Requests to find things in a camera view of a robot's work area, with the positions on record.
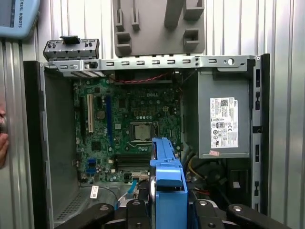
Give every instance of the power supply label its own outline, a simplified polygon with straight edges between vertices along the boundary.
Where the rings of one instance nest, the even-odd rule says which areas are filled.
[[[238,101],[233,97],[211,98],[211,148],[238,147]]]

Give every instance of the gray wall-mounted holder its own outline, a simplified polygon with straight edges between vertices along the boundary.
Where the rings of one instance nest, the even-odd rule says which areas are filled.
[[[115,0],[119,57],[204,51],[203,0]]]

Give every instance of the motherboard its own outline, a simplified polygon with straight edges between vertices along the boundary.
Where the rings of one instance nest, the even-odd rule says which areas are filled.
[[[152,138],[181,144],[181,89],[173,83],[75,80],[77,167],[81,182],[148,178]]]

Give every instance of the pci slot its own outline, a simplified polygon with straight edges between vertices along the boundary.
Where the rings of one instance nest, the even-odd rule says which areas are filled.
[[[87,95],[87,106],[88,106],[88,132],[93,133],[94,132],[93,94],[88,94]]]

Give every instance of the yellow wire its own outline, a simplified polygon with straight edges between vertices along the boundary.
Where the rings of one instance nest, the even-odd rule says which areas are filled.
[[[194,173],[195,175],[197,175],[198,177],[200,177],[201,179],[204,180],[204,178],[203,178],[201,175],[199,175],[198,173],[196,173],[196,172],[193,170],[193,168],[192,168],[192,160],[193,160],[193,158],[194,158],[194,157],[192,157],[191,160],[189,161],[189,164],[188,164],[189,170],[190,170],[192,173]]]

